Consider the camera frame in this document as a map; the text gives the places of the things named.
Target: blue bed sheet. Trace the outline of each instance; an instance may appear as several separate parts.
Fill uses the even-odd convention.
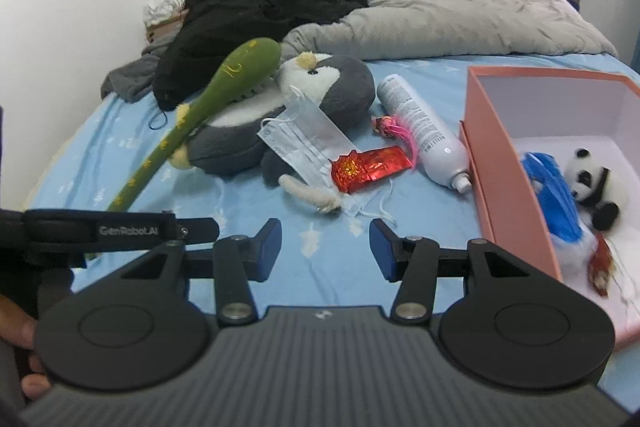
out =
[[[606,54],[380,60],[370,62],[369,68],[376,83],[388,74],[402,74],[452,130],[457,131],[465,107],[466,67],[470,65],[609,71],[626,74],[640,83],[634,71]],[[164,129],[149,129],[148,123],[157,111],[151,94],[135,104],[109,95],[51,168],[31,206],[106,209],[124,180],[173,126],[175,115],[169,114]],[[383,114],[380,104],[374,104],[372,113]],[[363,122],[349,138],[361,150],[390,144],[370,131],[369,122]],[[369,203],[368,212],[378,209],[386,190],[383,187]],[[400,236],[423,235],[443,247],[464,248],[469,239],[481,235],[472,195],[460,196],[439,187],[419,171],[406,171],[394,179],[385,209],[396,219],[395,232]],[[367,233],[370,218],[316,214],[314,209],[294,201],[280,188],[266,188],[259,169],[222,179],[197,169],[177,171],[165,165],[131,210],[172,210],[178,217],[212,216],[220,225],[221,237],[239,233],[254,235],[268,218],[280,219],[283,225],[280,256],[268,281],[252,283],[260,313],[269,305],[380,305],[388,312],[398,289],[397,284],[383,279],[370,253]],[[82,289],[139,254],[101,256],[86,270],[76,272],[73,289]],[[436,311],[444,311],[461,297],[461,280],[439,281]],[[203,311],[214,311],[211,281],[194,281],[190,299]],[[640,348],[618,354],[601,383],[629,409],[640,406],[640,382],[637,381],[640,379],[632,369],[640,367],[639,361]]]

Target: white disposable face mask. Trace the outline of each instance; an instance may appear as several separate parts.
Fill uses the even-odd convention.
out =
[[[299,89],[285,99],[286,110],[277,118],[266,118],[258,136],[288,163],[310,187],[338,194],[331,178],[331,162],[357,147],[341,133],[329,117]],[[342,211],[355,217],[380,190],[369,185],[355,194],[340,194]]]

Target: bottle cap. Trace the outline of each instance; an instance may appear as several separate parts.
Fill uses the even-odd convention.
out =
[[[460,194],[466,194],[471,190],[471,182],[469,181],[469,175],[466,172],[460,172],[451,180],[451,186],[455,188]]]

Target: red snack package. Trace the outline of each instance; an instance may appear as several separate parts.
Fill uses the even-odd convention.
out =
[[[351,194],[369,182],[411,167],[398,145],[367,152],[351,151],[331,162],[331,177],[340,192]]]
[[[600,297],[609,297],[607,287],[615,270],[615,265],[609,245],[607,245],[602,234],[597,233],[596,238],[598,247],[587,265],[587,279]]]

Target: black jacket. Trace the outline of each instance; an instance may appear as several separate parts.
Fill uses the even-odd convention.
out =
[[[224,58],[243,42],[280,42],[293,28],[337,22],[368,0],[186,0],[182,29],[161,57],[152,87],[158,106],[172,110],[204,88]]]

